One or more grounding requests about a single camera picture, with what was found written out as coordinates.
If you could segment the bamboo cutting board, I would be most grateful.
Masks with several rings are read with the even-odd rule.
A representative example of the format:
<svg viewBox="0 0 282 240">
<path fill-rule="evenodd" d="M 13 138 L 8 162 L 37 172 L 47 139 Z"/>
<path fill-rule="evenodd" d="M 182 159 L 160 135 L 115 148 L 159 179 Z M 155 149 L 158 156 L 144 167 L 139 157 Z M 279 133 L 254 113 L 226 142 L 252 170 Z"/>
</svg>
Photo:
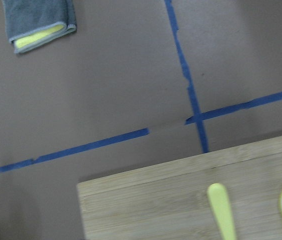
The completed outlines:
<svg viewBox="0 0 282 240">
<path fill-rule="evenodd" d="M 207 189 L 222 183 L 240 240 L 282 240 L 282 136 L 77 185 L 87 240 L 219 240 Z"/>
</svg>

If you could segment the grey folded cloth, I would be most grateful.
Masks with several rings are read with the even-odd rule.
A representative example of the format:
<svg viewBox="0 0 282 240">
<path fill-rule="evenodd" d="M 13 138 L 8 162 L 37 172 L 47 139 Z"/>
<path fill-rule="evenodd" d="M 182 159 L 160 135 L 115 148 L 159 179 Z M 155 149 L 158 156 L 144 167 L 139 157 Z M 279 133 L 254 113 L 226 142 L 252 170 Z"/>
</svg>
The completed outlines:
<svg viewBox="0 0 282 240">
<path fill-rule="evenodd" d="M 5 31 L 23 54 L 77 30 L 71 0 L 3 0 Z"/>
</svg>

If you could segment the yellow plastic knife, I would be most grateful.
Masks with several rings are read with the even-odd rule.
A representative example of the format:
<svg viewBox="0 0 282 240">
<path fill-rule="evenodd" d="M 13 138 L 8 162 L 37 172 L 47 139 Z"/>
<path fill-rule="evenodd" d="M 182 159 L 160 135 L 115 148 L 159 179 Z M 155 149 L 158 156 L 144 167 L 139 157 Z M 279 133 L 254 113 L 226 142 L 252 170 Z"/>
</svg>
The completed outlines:
<svg viewBox="0 0 282 240">
<path fill-rule="evenodd" d="M 207 190 L 210 207 L 223 240 L 236 240 L 234 218 L 226 187 L 214 183 Z"/>
</svg>

